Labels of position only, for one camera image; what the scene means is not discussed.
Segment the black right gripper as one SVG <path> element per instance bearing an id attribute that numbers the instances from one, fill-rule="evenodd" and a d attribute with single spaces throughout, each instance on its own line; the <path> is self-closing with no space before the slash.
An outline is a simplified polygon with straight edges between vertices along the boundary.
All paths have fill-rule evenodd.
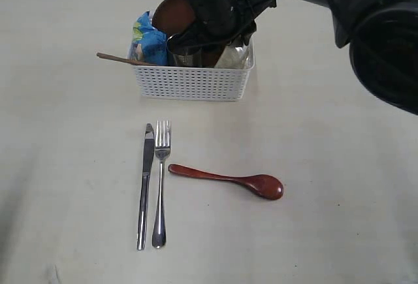
<path id="1" fill-rule="evenodd" d="M 186 0 L 195 21 L 176 34 L 173 41 L 181 48 L 202 48 L 228 44 L 241 38 L 244 44 L 257 30 L 255 19 L 266 9 L 277 6 L 276 0 Z"/>

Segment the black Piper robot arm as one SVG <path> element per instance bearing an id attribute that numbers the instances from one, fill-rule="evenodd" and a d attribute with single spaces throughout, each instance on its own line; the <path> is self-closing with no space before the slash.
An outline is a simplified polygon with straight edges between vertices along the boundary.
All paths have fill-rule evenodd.
<path id="1" fill-rule="evenodd" d="M 173 36 L 175 48 L 249 40 L 255 19 L 276 0 L 186 0 L 194 22 Z M 337 47 L 349 47 L 359 82 L 380 100 L 417 113 L 417 0 L 303 0 L 329 8 Z"/>

